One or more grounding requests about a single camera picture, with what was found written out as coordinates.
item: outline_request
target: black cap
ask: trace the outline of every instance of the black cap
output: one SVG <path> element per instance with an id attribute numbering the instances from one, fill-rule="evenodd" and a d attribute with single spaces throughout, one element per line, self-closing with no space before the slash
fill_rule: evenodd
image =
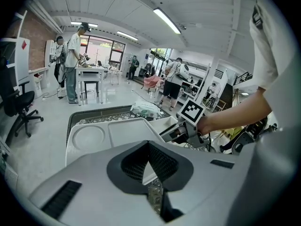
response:
<path id="1" fill-rule="evenodd" d="M 62 37 L 62 36 L 58 36 L 57 38 L 56 38 L 56 42 L 58 42 L 59 40 L 63 40 L 64 38 Z"/>
<path id="2" fill-rule="evenodd" d="M 82 22 L 81 25 L 80 25 L 80 27 L 84 28 L 86 31 L 91 32 L 91 29 L 90 29 L 90 27 L 89 27 L 89 24 L 86 23 L 86 22 Z"/>

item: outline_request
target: brick wall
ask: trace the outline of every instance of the brick wall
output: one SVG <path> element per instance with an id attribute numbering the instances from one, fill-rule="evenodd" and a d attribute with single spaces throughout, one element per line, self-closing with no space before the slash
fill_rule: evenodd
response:
<path id="1" fill-rule="evenodd" d="M 55 40 L 56 32 L 52 31 L 42 20 L 27 8 L 22 8 L 19 13 L 24 14 L 27 10 L 20 37 L 30 40 L 29 69 L 44 67 L 45 47 L 47 40 Z M 13 24 L 5 37 L 14 38 L 18 34 L 19 24 Z"/>

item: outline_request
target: black slot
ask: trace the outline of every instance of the black slot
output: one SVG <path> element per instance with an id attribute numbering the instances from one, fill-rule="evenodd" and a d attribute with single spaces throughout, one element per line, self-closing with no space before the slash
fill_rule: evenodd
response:
<path id="1" fill-rule="evenodd" d="M 81 183 L 73 181 L 66 182 L 43 206 L 42 211 L 50 217 L 58 219 L 80 187 Z"/>
<path id="2" fill-rule="evenodd" d="M 232 162 L 220 161 L 220 160 L 217 160 L 217 159 L 212 160 L 210 163 L 214 164 L 214 165 L 217 165 L 217 166 L 220 166 L 220 167 L 223 167 L 223 168 L 229 168 L 229 169 L 232 169 L 233 166 L 234 166 L 234 163 L 232 163 Z"/>

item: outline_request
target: white plastic package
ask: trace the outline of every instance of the white plastic package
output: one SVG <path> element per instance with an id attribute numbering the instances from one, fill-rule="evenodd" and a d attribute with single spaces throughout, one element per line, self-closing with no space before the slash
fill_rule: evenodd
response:
<path id="1" fill-rule="evenodd" d="M 160 109 L 153 103 L 146 101 L 136 101 L 133 103 L 131 112 L 136 115 L 151 117 L 154 119 L 160 118 Z"/>

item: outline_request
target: chair backrest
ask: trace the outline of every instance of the chair backrest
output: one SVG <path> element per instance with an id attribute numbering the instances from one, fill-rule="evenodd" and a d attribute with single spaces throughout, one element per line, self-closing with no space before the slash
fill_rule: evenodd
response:
<path id="1" fill-rule="evenodd" d="M 4 112 L 8 116 L 17 114 L 14 105 L 14 97 L 8 98 L 8 95 L 14 93 L 14 87 L 10 80 L 9 69 L 6 65 L 0 65 L 0 96 L 3 100 Z"/>

